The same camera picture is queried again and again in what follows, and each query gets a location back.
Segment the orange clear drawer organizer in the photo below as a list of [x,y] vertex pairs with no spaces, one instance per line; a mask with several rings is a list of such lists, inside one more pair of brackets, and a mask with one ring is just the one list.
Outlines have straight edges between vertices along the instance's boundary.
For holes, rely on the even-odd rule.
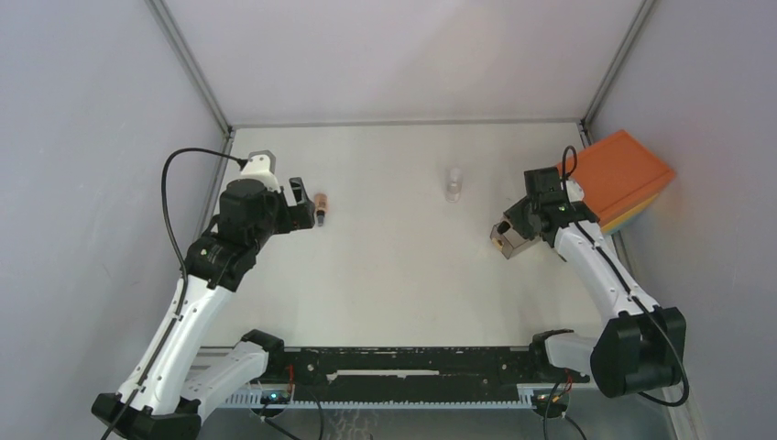
[[[625,130],[552,167],[559,170],[571,201],[583,201],[598,216],[605,235],[646,209],[676,177],[674,169]],[[503,215],[490,239],[506,259],[541,240],[524,240],[514,231],[503,233],[502,220]]]

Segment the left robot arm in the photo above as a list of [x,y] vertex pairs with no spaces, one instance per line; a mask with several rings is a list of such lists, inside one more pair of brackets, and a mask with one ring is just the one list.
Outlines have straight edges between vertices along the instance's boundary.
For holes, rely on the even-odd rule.
[[302,178],[289,180],[295,203],[270,185],[270,171],[243,170],[220,195],[219,213],[187,252],[181,276],[157,333],[138,366],[114,393],[99,394],[93,415],[102,435],[123,439],[195,439],[204,422],[251,380],[290,379],[282,339],[260,330],[244,334],[218,363],[189,379],[203,337],[277,235],[311,229],[314,203]]

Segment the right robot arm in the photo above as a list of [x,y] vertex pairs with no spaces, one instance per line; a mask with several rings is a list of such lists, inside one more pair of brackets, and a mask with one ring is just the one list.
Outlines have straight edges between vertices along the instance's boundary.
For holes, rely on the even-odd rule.
[[628,273],[607,246],[598,225],[579,221],[559,229],[553,248],[590,294],[603,329],[582,336],[570,329],[537,334],[531,343],[535,378],[555,380],[565,369],[593,380],[609,398],[679,385],[690,391],[684,368],[686,321],[675,307],[663,307]]

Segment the clear small bottle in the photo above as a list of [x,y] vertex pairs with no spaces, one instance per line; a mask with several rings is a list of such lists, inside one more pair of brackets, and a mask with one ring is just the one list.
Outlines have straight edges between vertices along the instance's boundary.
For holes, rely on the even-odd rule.
[[451,168],[447,171],[445,181],[445,199],[449,203],[459,201],[463,187],[463,172],[459,168]]

